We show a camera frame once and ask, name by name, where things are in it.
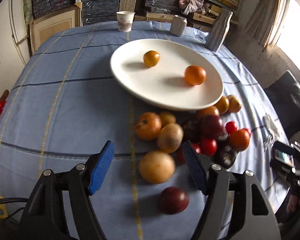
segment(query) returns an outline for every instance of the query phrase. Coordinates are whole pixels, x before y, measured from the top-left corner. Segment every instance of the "cable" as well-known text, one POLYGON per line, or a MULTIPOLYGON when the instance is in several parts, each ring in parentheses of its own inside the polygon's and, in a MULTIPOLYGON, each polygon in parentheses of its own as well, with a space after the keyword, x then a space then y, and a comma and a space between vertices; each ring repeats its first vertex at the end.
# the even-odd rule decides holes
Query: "cable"
POLYGON ((7 221, 9 218, 13 217, 15 214, 17 214, 19 211, 25 209, 24 207, 17 209, 15 212, 13 212, 12 214, 8 215, 3 221, 2 223, 4 223, 5 221, 7 221))
POLYGON ((21 198, 21 197, 1 198, 0 199, 0 204, 7 204, 7 203, 13 203, 13 202, 28 202, 28 199, 21 198))

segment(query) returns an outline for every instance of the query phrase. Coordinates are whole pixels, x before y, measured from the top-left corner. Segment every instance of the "cherry tomato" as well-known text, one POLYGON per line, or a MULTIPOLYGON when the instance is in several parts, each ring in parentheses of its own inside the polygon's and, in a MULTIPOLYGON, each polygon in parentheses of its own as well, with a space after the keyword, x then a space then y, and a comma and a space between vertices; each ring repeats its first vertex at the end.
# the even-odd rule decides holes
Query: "cherry tomato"
POLYGON ((241 130, 245 130, 249 134, 249 138, 251 138, 251 130, 249 128, 242 128, 241 130))
POLYGON ((237 129, 238 129, 238 126, 237 126, 237 124, 234 121, 227 122, 227 124, 226 124, 226 130, 227 130, 228 134, 237 131, 237 129))
MULTIPOLYGON (((194 148, 194 150, 197 152, 197 153, 201 153, 201 149, 200 149, 200 146, 199 145, 197 145, 196 143, 193 143, 192 144, 192 147, 194 148)), ((180 147, 179 148, 179 151, 178 151, 178 158, 179 158, 179 161, 180 162, 182 162, 182 163, 185 163, 186 162, 186 160, 184 159, 184 157, 183 157, 183 150, 182 150, 182 148, 180 147)))
POLYGON ((217 142, 216 140, 210 140, 202 138, 200 142, 201 153, 207 156, 214 155, 217 151, 217 142))

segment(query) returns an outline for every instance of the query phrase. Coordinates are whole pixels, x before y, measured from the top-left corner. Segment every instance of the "window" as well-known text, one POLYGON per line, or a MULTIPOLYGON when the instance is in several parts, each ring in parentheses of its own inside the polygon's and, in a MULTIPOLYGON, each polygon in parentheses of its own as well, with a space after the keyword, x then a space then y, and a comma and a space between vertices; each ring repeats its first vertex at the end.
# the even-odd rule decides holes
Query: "window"
POLYGON ((297 1, 287 0, 281 24, 272 44, 276 44, 300 70, 300 5, 297 1))

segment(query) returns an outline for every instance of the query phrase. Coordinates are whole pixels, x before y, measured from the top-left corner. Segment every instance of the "table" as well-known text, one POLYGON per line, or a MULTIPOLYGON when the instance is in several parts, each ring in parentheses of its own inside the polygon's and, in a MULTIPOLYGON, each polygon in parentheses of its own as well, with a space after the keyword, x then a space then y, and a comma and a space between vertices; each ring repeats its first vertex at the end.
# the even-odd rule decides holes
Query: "table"
MULTIPOLYGON (((203 55, 222 77, 224 94, 241 99, 242 110, 222 119, 224 123, 234 120, 253 133, 250 146, 239 153, 230 171, 254 171, 276 211, 287 187, 269 167, 271 146, 264 145, 270 134, 264 126, 265 114, 282 131, 281 141, 288 141, 269 99, 250 72, 226 47, 218 53, 206 49, 208 34, 197 29, 187 27, 184 36, 176 37, 169 33, 168 23, 134 22, 129 33, 119 33, 117 28, 116 22, 106 22, 57 33, 31 57, 0 120, 0 195, 29 197, 43 170, 68 171, 111 140, 115 158, 101 189, 91 197, 107 239, 190 239, 205 198, 195 189, 185 164, 178 165, 163 184, 150 185, 140 177, 136 163, 156 145, 137 139, 133 124, 143 112, 160 109, 128 94, 113 79, 109 67, 109 59, 120 45, 157 38, 178 42, 203 55), (188 192, 189 206, 177 215, 160 214, 156 197, 172 185, 188 192)), ((185 112, 175 115, 179 123, 189 118, 185 112)), ((64 199, 69 230, 77 237, 66 192, 64 199)), ((222 237, 228 229, 232 200, 229 193, 222 237)), ((9 204, 8 211, 21 206, 9 204)))

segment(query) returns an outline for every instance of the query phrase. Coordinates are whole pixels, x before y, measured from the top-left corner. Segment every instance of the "white plate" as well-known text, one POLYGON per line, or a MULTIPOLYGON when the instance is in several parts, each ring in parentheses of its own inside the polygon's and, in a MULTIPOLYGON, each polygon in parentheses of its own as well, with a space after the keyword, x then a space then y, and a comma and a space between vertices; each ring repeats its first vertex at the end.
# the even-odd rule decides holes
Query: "white plate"
POLYGON ((193 50, 172 41, 130 41, 112 54, 110 66, 116 80, 128 92, 170 110, 204 109, 218 102, 223 94, 223 83, 214 66, 193 50), (143 55, 149 50, 160 53, 159 63, 152 68, 143 63, 143 55), (207 79, 203 84, 186 83, 184 72, 189 65, 205 69, 207 79))

